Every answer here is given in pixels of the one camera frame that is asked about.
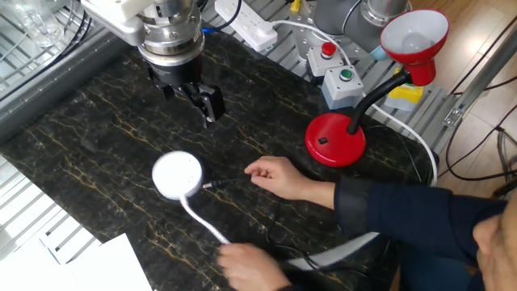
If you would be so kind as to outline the person's left hand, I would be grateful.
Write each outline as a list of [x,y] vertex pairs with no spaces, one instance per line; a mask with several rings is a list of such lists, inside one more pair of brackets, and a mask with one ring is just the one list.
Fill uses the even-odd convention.
[[264,250],[242,243],[219,248],[217,264],[238,291],[277,291],[292,286],[277,262]]

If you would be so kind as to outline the person's right hand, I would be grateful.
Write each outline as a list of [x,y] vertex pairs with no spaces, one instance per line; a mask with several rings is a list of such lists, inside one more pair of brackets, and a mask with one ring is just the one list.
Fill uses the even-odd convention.
[[311,179],[302,175],[285,157],[262,156],[244,172],[251,182],[286,200],[308,200]]

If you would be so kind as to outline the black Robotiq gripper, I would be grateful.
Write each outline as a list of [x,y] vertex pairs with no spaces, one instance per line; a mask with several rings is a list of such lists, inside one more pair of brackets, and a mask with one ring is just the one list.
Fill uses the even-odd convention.
[[201,115],[205,129],[216,123],[225,114],[222,91],[218,86],[201,82],[202,60],[198,56],[181,65],[159,65],[145,60],[149,77],[162,92],[166,101],[175,97],[174,88],[181,86],[181,93]]

